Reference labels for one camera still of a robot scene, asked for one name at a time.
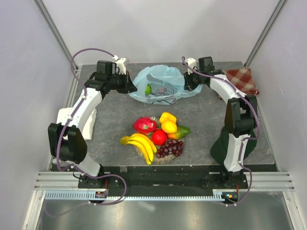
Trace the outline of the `red fake dragon fruit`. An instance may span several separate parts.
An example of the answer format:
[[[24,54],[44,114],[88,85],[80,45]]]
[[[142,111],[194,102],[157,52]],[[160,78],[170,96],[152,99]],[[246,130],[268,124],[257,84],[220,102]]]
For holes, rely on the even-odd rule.
[[[136,132],[150,135],[158,129],[157,122],[150,117],[141,117],[133,125]]]

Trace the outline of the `orange yellow fake mango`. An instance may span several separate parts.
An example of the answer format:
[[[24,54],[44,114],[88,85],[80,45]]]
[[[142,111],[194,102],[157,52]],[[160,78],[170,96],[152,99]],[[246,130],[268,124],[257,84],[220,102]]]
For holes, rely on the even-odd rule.
[[[190,134],[190,129],[187,126],[178,126],[177,132],[168,134],[169,139],[181,139]]]

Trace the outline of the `yellow fake bell pepper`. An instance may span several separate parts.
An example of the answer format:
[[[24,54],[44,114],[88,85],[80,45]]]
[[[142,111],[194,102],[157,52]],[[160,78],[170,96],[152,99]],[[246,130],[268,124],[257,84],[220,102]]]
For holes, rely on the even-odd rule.
[[[163,123],[164,121],[172,121],[174,123],[177,122],[177,118],[169,112],[163,112],[159,118],[159,123]]]

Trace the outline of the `yellow fake banana bunch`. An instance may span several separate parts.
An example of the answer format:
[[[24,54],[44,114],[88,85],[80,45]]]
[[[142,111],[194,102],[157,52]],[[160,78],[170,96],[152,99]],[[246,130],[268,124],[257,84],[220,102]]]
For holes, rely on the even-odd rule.
[[[133,145],[142,153],[147,165],[151,165],[157,152],[155,144],[144,134],[134,133],[131,136],[121,138],[122,145]]]

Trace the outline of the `light blue plastic bag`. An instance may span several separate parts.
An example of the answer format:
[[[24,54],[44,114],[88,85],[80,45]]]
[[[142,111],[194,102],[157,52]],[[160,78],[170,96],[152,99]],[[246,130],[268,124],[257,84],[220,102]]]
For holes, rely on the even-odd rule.
[[[129,93],[129,96],[145,104],[171,105],[181,98],[193,97],[202,90],[202,85],[192,91],[184,90],[183,74],[178,68],[166,65],[146,67],[138,73],[133,84],[137,91]],[[152,88],[150,95],[145,95],[147,84]]]

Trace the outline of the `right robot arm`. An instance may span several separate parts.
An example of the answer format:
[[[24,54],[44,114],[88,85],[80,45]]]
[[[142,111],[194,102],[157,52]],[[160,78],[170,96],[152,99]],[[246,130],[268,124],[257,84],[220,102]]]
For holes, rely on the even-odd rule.
[[[240,91],[223,71],[216,70],[211,57],[198,60],[183,57],[182,63],[188,68],[184,74],[185,90],[192,91],[200,85],[207,85],[226,103],[224,126],[210,150],[222,169],[209,178],[209,185],[227,189],[246,187],[244,157],[257,144],[254,133],[259,126],[256,97]]]

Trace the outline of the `red fake tomato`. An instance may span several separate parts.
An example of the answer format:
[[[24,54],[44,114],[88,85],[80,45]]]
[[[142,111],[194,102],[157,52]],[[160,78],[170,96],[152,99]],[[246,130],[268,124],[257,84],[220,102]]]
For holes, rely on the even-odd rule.
[[[167,141],[167,133],[164,132],[162,129],[157,129],[151,135],[151,140],[155,145],[161,146]]]

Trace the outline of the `yellow fake lemon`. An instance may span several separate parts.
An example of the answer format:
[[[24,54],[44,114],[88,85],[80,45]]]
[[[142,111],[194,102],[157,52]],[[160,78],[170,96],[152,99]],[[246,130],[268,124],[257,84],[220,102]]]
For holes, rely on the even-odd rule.
[[[161,123],[161,129],[167,134],[172,134],[177,132],[177,125],[171,120],[166,120]]]

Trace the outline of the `green fake apple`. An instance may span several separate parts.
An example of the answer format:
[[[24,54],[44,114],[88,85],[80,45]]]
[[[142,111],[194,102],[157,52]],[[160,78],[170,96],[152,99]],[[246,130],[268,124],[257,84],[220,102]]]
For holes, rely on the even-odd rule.
[[[150,86],[150,84],[147,84],[146,88],[145,88],[145,95],[150,95],[152,94],[152,88]]]

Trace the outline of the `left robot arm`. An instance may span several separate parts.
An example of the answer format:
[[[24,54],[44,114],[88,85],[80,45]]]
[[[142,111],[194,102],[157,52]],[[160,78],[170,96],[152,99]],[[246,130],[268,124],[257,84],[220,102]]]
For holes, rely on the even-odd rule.
[[[125,57],[115,62],[98,61],[96,71],[84,84],[84,89],[72,109],[57,124],[49,125],[47,132],[51,155],[57,160],[60,172],[75,169],[81,179],[88,178],[94,188],[104,186],[104,168],[88,154],[82,130],[94,109],[110,91],[128,94],[137,91],[126,69]]]

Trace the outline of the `dark purple fake grapes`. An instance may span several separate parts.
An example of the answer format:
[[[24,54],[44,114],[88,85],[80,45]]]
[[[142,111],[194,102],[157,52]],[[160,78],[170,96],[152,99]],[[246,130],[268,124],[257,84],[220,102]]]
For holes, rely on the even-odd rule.
[[[164,158],[166,156],[178,157],[183,153],[184,142],[178,140],[168,140],[164,145],[160,146],[156,155],[158,158]]]

